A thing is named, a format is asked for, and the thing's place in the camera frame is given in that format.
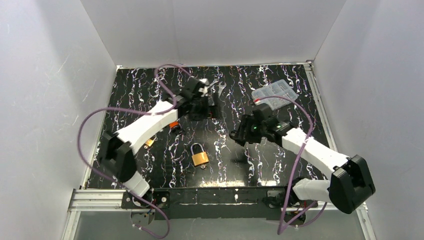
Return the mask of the orange black padlock with keys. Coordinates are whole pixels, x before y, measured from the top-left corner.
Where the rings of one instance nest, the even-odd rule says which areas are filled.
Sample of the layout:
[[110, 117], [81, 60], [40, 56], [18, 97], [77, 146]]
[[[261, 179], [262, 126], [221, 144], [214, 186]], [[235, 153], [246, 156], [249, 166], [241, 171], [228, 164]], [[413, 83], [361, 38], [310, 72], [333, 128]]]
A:
[[182, 128], [181, 124], [178, 121], [174, 121], [169, 124], [170, 133], [176, 136], [184, 135], [185, 130]]

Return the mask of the large brass padlock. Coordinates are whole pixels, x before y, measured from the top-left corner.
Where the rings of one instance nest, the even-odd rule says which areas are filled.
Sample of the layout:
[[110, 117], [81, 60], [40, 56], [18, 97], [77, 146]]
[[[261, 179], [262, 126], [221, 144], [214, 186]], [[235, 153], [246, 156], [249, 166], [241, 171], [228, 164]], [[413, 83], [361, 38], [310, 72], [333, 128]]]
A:
[[205, 166], [209, 163], [209, 157], [204, 149], [204, 146], [200, 143], [193, 143], [190, 146], [190, 152], [192, 162], [195, 167]]

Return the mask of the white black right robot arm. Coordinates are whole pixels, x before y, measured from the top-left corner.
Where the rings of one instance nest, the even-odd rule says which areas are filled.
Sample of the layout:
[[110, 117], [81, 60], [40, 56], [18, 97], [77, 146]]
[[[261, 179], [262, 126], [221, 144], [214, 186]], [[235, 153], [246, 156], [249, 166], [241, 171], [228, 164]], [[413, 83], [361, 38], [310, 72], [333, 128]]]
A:
[[305, 177], [294, 179], [284, 187], [288, 203], [322, 201], [332, 203], [345, 214], [352, 213], [376, 192], [366, 160], [355, 155], [349, 157], [316, 141], [289, 121], [280, 121], [265, 103], [253, 108], [252, 114], [241, 117], [237, 129], [230, 132], [237, 144], [260, 143], [263, 138], [293, 153], [316, 168], [325, 180]]

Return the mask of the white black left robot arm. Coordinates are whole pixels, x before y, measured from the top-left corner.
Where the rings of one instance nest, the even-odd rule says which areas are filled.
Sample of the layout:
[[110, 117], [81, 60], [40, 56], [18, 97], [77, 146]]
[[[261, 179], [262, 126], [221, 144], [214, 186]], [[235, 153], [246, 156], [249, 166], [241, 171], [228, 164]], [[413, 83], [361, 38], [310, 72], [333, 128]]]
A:
[[217, 119], [218, 104], [209, 104], [209, 89], [217, 80], [190, 77], [185, 85], [167, 90], [162, 99], [130, 125], [104, 132], [99, 163], [135, 197], [143, 197], [150, 185], [137, 169], [136, 154], [160, 130], [186, 116], [190, 121]]

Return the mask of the large silver wrench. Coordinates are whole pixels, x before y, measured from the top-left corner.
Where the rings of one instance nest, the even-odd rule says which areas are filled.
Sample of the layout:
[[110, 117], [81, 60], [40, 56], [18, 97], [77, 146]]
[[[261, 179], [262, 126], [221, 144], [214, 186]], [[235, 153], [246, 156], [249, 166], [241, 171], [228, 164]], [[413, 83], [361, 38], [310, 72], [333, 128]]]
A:
[[220, 82], [218, 84], [218, 90], [214, 93], [213, 99], [218, 101], [220, 96], [222, 95], [223, 90], [226, 88], [227, 84], [225, 82]]

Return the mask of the small silver wrench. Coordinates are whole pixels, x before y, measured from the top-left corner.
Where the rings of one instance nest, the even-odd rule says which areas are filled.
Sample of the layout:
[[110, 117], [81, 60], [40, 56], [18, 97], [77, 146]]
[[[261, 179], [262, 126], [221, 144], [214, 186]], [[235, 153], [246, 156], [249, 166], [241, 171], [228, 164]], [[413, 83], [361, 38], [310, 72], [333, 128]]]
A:
[[218, 79], [214, 79], [209, 85], [208, 87], [211, 88], [214, 84], [218, 83], [219, 80]]

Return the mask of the clear plastic screw box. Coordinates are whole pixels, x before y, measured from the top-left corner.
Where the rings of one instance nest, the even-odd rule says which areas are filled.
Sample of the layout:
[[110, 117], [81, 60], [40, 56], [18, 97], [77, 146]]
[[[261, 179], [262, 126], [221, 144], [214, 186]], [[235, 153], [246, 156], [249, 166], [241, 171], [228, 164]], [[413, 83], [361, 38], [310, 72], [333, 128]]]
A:
[[298, 95], [283, 79], [254, 90], [251, 98], [255, 105], [267, 104], [272, 111], [276, 111], [295, 101]]

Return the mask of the small brass padlock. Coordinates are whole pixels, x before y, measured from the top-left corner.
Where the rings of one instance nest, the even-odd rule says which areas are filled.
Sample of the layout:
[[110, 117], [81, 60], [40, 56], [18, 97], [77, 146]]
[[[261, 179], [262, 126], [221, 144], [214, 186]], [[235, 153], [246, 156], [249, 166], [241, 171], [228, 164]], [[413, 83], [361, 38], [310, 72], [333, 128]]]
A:
[[152, 145], [153, 145], [153, 143], [154, 143], [155, 141], [153, 140], [153, 139], [148, 139], [145, 143], [144, 143], [144, 148], [145, 149], [148, 149], [148, 148], [150, 148]]

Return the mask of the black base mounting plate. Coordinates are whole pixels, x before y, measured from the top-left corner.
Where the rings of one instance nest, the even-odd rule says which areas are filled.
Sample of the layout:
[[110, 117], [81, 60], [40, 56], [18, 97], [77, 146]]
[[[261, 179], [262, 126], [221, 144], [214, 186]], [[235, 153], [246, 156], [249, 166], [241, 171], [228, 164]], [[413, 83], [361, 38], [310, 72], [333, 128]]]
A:
[[285, 199], [284, 186], [153, 188], [140, 201], [124, 192], [121, 208], [141, 212], [154, 211], [154, 204], [163, 213], [154, 220], [258, 218], [279, 220]]

